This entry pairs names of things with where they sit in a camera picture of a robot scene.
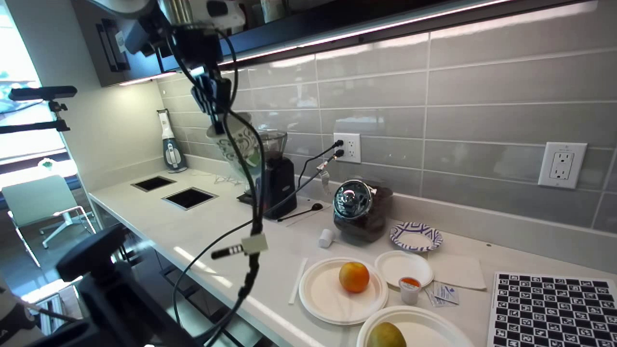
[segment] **electrical outlet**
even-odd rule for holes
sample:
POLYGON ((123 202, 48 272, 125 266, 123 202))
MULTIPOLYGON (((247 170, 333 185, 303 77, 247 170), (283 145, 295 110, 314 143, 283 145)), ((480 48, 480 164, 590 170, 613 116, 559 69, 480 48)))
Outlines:
POLYGON ((333 133, 333 141, 343 141, 345 154, 339 160, 360 162, 360 135, 358 133, 333 133))
POLYGON ((538 185, 574 189, 586 143, 545 143, 538 185))

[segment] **cup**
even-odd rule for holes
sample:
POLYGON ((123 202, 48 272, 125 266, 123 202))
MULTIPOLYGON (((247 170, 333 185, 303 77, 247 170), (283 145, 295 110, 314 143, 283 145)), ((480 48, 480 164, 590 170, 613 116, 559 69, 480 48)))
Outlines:
POLYGON ((401 301, 407 305, 414 305, 418 301, 418 293, 422 291, 422 283, 414 278, 401 278, 401 301))

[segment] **black and white mat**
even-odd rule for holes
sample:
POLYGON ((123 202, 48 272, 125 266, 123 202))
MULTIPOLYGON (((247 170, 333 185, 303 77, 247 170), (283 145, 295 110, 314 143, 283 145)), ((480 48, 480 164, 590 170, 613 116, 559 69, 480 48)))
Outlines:
POLYGON ((488 345, 617 347, 615 287, 605 279, 495 274, 488 345))

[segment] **white countertop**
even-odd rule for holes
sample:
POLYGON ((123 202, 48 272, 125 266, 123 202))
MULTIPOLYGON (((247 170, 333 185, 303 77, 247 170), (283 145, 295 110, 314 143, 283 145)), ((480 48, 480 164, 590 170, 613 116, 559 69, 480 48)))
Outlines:
MULTIPOLYGON (((143 193, 131 185, 133 181, 139 181, 133 179, 92 191, 90 197, 98 206, 131 227, 139 237, 150 241, 154 249, 177 268, 185 268, 212 239, 250 218, 250 208, 235 198, 245 191, 235 177, 212 175, 198 170, 187 170, 183 173, 160 171, 158 175, 170 177, 175 183, 143 193), (189 210, 164 200, 164 197, 179 193, 187 187, 212 193, 216 198, 196 204, 189 210)), ((328 206, 320 212, 299 216, 283 224, 264 222, 264 233, 270 249, 260 256, 260 274, 256 285, 241 306, 239 314, 277 345, 347 347, 355 345, 360 328, 324 324, 312 318, 303 308, 299 299, 295 305, 287 303, 303 258, 308 258, 308 266, 328 256, 355 256, 372 262, 384 251, 393 249, 385 237, 366 247, 355 247, 339 241, 333 243, 331 249, 320 249, 316 239, 324 227, 335 229, 331 224, 331 210, 328 206)), ((220 247, 235 245, 247 235, 249 227, 222 241, 220 247)), ((486 345, 488 339, 488 318, 495 272, 603 278, 615 281, 615 274, 609 272, 486 245, 451 233, 443 233, 443 245, 430 256, 439 254, 478 258, 488 291, 459 289, 461 305, 443 308, 432 306, 426 295, 420 295, 418 306, 428 308, 459 326, 470 337, 472 345, 486 345)), ((237 287, 241 285, 245 272, 245 256, 210 260, 206 254, 195 264, 189 276, 225 305, 231 305, 237 297, 237 287)), ((397 291, 387 291, 387 305, 401 305, 397 291)))

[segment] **cabinet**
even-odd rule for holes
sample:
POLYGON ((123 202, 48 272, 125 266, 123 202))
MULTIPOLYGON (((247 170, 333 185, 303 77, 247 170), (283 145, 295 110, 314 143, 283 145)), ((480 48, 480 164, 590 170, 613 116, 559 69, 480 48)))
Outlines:
POLYGON ((154 54, 123 50, 129 19, 117 19, 85 0, 71 0, 71 4, 102 87, 177 69, 171 56, 158 62, 154 54))

